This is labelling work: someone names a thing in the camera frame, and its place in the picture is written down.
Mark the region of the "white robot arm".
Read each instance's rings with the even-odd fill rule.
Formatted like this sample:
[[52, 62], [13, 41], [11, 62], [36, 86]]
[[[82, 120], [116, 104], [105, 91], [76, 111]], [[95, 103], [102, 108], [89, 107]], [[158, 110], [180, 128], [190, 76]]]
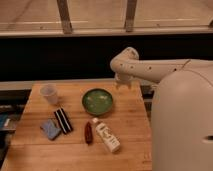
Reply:
[[213, 60], [141, 60], [125, 48], [110, 61], [118, 84], [157, 84], [151, 108], [152, 171], [213, 171]]

